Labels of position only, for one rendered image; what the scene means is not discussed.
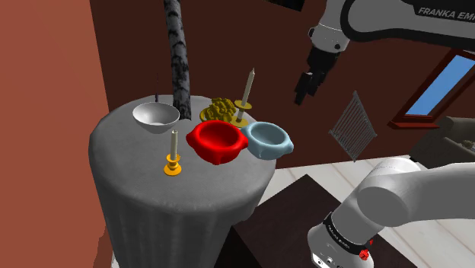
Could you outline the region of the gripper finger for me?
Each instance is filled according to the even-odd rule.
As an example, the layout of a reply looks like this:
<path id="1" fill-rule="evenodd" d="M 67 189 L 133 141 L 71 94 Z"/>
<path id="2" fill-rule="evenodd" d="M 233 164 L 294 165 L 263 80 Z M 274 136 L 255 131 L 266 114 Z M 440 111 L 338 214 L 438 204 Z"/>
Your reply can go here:
<path id="1" fill-rule="evenodd" d="M 313 74 L 311 72 L 303 72 L 295 87 L 295 103 L 301 105 L 307 94 L 314 96 Z"/>
<path id="2" fill-rule="evenodd" d="M 327 74 L 325 72 L 316 72 L 308 73 L 310 75 L 308 85 L 307 85 L 307 94 L 314 96 L 317 89 L 324 82 Z"/>

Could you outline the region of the grey slatted grille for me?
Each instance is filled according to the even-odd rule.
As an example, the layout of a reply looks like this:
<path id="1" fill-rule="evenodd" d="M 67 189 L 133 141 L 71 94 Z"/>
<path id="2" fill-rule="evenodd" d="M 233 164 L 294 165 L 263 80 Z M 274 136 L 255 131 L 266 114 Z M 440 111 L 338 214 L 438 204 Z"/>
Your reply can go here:
<path id="1" fill-rule="evenodd" d="M 357 160 L 370 141 L 377 136 L 357 91 L 352 93 L 352 100 L 334 127 L 329 130 L 329 134 L 353 161 Z"/>

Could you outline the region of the tall candle in brass holder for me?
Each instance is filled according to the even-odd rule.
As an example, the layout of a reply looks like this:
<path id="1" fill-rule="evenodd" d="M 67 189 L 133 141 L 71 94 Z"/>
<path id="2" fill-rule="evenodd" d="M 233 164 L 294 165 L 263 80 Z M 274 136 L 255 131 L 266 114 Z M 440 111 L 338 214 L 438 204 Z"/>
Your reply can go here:
<path id="1" fill-rule="evenodd" d="M 248 122 L 243 118 L 243 115 L 244 115 L 244 112 L 246 110 L 249 110 L 249 109 L 252 108 L 252 105 L 249 104 L 247 102 L 247 100 L 249 98 L 250 89 L 251 89 L 252 84 L 253 84 L 254 76 L 255 76 L 255 69 L 252 69 L 250 71 L 249 75 L 248 75 L 247 83 L 246 83 L 246 86 L 245 86 L 245 90 L 244 90 L 244 94 L 243 94 L 242 99 L 241 100 L 236 100 L 234 102 L 235 106 L 238 108 L 238 112 L 237 112 L 236 116 L 233 116 L 231 118 L 231 124 L 238 127 L 238 128 L 244 127 L 248 124 Z"/>

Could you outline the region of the light blue bowl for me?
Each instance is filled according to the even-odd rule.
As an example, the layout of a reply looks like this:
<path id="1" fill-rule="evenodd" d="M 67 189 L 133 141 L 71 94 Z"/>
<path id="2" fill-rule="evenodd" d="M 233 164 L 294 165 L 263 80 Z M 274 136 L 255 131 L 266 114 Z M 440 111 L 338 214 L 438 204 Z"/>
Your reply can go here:
<path id="1" fill-rule="evenodd" d="M 248 151 L 261 160 L 275 160 L 293 152 L 288 133 L 273 123 L 254 122 L 241 129 L 248 140 Z"/>

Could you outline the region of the yellow plate with gold lumps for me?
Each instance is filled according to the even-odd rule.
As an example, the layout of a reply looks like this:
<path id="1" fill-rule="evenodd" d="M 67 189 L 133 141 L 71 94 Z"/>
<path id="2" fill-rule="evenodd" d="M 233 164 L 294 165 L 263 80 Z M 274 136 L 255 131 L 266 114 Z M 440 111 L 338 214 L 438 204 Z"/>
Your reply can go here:
<path id="1" fill-rule="evenodd" d="M 230 123 L 236 110 L 231 100 L 217 97 L 213 98 L 212 103 L 200 112 L 199 117 L 202 121 L 221 120 Z"/>

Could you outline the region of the red bowl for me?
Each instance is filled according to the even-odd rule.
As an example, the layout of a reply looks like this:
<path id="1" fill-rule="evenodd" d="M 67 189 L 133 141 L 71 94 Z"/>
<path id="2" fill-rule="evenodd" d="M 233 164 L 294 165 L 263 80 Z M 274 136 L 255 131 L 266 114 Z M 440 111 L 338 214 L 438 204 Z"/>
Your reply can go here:
<path id="1" fill-rule="evenodd" d="M 233 161 L 248 146 L 248 139 L 235 126 L 219 120 L 198 124 L 186 141 L 201 159 L 214 165 Z"/>

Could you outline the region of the red-framed window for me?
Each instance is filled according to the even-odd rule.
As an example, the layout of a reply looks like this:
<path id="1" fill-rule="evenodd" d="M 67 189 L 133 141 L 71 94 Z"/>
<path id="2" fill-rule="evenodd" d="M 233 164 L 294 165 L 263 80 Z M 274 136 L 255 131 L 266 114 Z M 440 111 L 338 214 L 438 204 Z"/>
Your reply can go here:
<path id="1" fill-rule="evenodd" d="M 436 129 L 435 121 L 475 82 L 475 53 L 452 49 L 388 123 L 392 129 Z"/>

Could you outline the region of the grey birch trunk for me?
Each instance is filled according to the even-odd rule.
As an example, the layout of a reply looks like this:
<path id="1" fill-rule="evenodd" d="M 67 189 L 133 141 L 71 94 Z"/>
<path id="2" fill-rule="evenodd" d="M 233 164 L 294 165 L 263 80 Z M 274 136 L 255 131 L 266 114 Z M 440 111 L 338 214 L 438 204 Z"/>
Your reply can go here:
<path id="1" fill-rule="evenodd" d="M 164 0 L 167 35 L 171 50 L 173 106 L 181 120 L 191 120 L 190 76 L 180 0 Z"/>

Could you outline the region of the grey sofa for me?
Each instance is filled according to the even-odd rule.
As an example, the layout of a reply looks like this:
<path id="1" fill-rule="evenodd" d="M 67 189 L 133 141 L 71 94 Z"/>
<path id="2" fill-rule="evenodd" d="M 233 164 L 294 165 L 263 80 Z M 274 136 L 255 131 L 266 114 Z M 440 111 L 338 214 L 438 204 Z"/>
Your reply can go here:
<path id="1" fill-rule="evenodd" d="M 409 156 L 426 168 L 475 162 L 475 151 L 465 148 L 464 140 L 475 143 L 475 118 L 446 116 L 411 148 Z"/>

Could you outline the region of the short candle in orange holder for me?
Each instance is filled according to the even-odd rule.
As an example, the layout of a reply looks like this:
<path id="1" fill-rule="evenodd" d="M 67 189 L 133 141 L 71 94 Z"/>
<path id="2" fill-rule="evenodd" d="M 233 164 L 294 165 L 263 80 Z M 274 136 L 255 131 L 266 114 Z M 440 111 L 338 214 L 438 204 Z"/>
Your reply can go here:
<path id="1" fill-rule="evenodd" d="M 182 167 L 179 164 L 180 155 L 177 153 L 178 131 L 173 130 L 171 132 L 171 151 L 167 155 L 167 164 L 164 166 L 164 173 L 167 176 L 177 176 Z"/>

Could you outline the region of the white bowl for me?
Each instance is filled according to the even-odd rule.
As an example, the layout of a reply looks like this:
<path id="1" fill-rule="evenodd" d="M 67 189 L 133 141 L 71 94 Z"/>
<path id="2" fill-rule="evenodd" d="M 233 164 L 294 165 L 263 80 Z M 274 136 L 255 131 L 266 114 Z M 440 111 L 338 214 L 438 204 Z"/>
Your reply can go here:
<path id="1" fill-rule="evenodd" d="M 167 132 L 180 119 L 177 108 L 161 102 L 140 104 L 133 109 L 132 115 L 142 128 L 154 134 Z"/>

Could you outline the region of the round table with grey cloth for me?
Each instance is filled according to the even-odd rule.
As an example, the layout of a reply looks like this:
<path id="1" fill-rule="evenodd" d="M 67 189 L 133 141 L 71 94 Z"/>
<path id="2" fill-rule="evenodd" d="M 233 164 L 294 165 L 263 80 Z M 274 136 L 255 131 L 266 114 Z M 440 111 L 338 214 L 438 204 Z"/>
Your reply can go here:
<path id="1" fill-rule="evenodd" d="M 120 268 L 214 268 L 230 227 L 258 206 L 274 171 L 243 150 L 226 164 L 202 160 L 186 135 L 199 117 L 180 120 L 182 171 L 164 172 L 171 135 L 142 128 L 131 101 L 107 114 L 90 136 L 89 162 Z"/>

